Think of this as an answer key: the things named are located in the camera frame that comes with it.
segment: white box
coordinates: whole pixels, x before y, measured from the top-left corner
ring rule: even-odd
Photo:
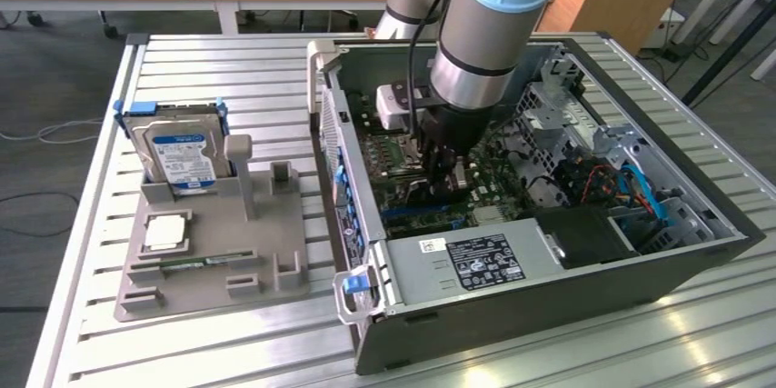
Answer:
[[[675,36],[679,27],[684,24],[684,16],[671,8],[666,10],[660,19],[658,28],[652,31],[652,35],[647,42],[642,45],[643,49],[660,49],[671,37]]]

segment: gray holder tray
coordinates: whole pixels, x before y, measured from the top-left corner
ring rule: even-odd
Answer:
[[[120,322],[310,293],[298,172],[290,162],[248,171],[251,137],[227,136],[236,177],[212,193],[175,197],[168,184],[144,184],[115,318]],[[164,215],[186,220],[175,247],[150,251],[148,223]]]

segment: white label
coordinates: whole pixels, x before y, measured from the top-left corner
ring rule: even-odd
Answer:
[[[204,135],[158,136],[154,148],[167,175],[167,182],[179,188],[214,185],[216,172],[210,158],[203,155],[208,146]]]
[[[446,244],[448,242],[444,238],[435,238],[434,240],[420,240],[419,244],[422,245],[422,252],[426,254],[431,252],[440,252],[447,249]]]

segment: gray carpet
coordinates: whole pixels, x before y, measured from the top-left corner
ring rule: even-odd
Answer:
[[[678,0],[676,9],[690,14],[700,0]],[[32,28],[22,18],[12,30],[0,31],[0,131],[31,134],[42,127],[74,119],[102,116],[114,84],[123,42],[103,37],[96,13],[43,13],[47,27]],[[379,14],[362,14],[362,25],[375,25]],[[212,34],[219,21],[211,13],[110,13],[122,33]],[[294,32],[299,13],[272,12],[246,27],[244,32]],[[326,13],[307,14],[307,31],[322,32]],[[347,30],[347,18],[335,15],[335,30]],[[755,53],[776,35],[771,22],[747,46],[730,69]],[[726,45],[707,47],[712,60]],[[776,159],[771,138],[776,124],[776,72],[756,83],[748,74],[758,60],[720,89],[700,108],[700,115],[743,156],[771,180],[776,180]],[[658,73],[656,61],[646,62]],[[682,95],[702,76],[710,61],[694,57],[671,81]],[[663,61],[668,74],[676,68]],[[96,132],[96,127],[68,131],[74,137]],[[80,195],[95,142],[48,145],[0,140],[0,197],[35,191],[63,191]],[[74,219],[66,199],[23,199],[0,204],[0,226],[11,221],[22,230],[39,233],[56,230]],[[50,238],[19,236],[0,231],[0,301],[4,306],[46,306],[54,290],[67,234]],[[24,385],[38,335],[43,326],[40,313],[0,315],[0,374],[4,387]]]

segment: aluminum table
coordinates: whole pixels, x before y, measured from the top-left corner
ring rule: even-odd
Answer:
[[[160,35],[127,45],[30,387],[706,386],[776,383],[776,190],[611,40],[571,36],[768,239],[658,303],[368,377],[335,315],[335,273],[306,112],[306,46],[360,35]],[[586,99],[620,112],[592,83]],[[119,323],[114,299],[139,201],[140,162],[114,101],[212,100],[254,138],[252,168],[302,172],[312,292],[294,303]]]

